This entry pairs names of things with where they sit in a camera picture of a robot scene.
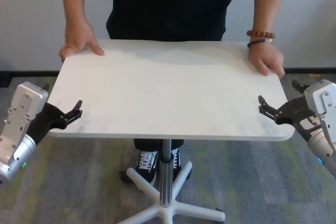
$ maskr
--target black baseboard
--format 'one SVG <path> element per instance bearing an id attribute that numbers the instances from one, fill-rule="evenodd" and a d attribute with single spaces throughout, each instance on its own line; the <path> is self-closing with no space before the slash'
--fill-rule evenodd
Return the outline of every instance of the black baseboard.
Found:
<path id="1" fill-rule="evenodd" d="M 285 73 L 336 73 L 336 68 L 284 68 Z"/>
<path id="2" fill-rule="evenodd" d="M 285 73 L 336 73 L 336 68 L 285 68 Z M 57 77 L 59 71 L 0 71 L 0 88 L 7 88 L 13 77 Z"/>
<path id="3" fill-rule="evenodd" d="M 13 77 L 57 77 L 59 71 L 0 71 L 0 88 L 7 88 Z"/>

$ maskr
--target hand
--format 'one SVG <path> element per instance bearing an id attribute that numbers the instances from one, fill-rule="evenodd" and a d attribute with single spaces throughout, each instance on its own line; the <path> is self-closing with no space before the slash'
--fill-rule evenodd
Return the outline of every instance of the hand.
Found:
<path id="1" fill-rule="evenodd" d="M 91 25 L 86 20 L 67 23 L 65 29 L 65 44 L 59 51 L 62 62 L 64 62 L 67 57 L 83 51 L 86 45 L 88 45 L 96 55 L 104 55 L 103 49 L 97 44 Z"/>
<path id="2" fill-rule="evenodd" d="M 263 75 L 269 75 L 269 69 L 272 69 L 280 78 L 284 76 L 283 54 L 271 43 L 257 43 L 251 45 L 248 59 L 255 68 Z"/>

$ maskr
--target gray carpet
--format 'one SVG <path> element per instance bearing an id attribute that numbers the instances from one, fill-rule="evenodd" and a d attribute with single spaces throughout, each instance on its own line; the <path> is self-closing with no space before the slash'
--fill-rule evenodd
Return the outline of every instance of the gray carpet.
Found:
<path id="1" fill-rule="evenodd" d="M 289 99 L 300 95 L 290 86 L 292 78 L 336 82 L 336 75 L 286 75 L 281 82 Z M 1 119 L 16 86 L 26 80 L 52 87 L 55 78 L 15 78 L 0 89 Z M 137 157 L 128 139 L 47 136 L 11 188 L 0 191 L 0 223 L 117 223 L 151 204 L 118 176 Z M 185 141 L 181 159 L 194 168 L 178 200 L 219 207 L 228 224 L 336 223 L 336 181 L 298 134 L 280 143 Z M 176 216 L 174 223 L 212 222 Z"/>

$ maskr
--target blue indicator light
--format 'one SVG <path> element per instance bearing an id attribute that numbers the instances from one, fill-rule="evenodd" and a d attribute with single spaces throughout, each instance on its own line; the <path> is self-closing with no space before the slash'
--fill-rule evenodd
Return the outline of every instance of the blue indicator light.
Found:
<path id="1" fill-rule="evenodd" d="M 318 160 L 318 162 L 320 162 L 322 165 L 324 164 L 323 160 L 320 159 L 319 157 L 316 158 Z"/>

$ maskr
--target white table base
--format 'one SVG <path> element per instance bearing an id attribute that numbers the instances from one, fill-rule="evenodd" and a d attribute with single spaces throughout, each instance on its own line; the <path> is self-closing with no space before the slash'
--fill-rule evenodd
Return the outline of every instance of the white table base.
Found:
<path id="1" fill-rule="evenodd" d="M 150 185 L 143 177 L 141 177 L 133 168 L 127 169 L 127 175 L 133 180 L 138 189 L 142 190 L 148 197 L 154 201 L 154 205 L 142 212 L 120 222 L 119 224 L 143 224 L 155 217 L 160 217 L 164 224 L 173 224 L 174 215 L 185 215 L 195 218 L 214 220 L 224 222 L 225 214 L 221 211 L 207 209 L 198 206 L 192 206 L 176 201 L 176 197 L 185 182 L 192 163 L 188 161 L 180 171 L 172 188 L 172 202 L 169 207 L 162 207 L 160 204 L 160 193 L 152 185 Z"/>

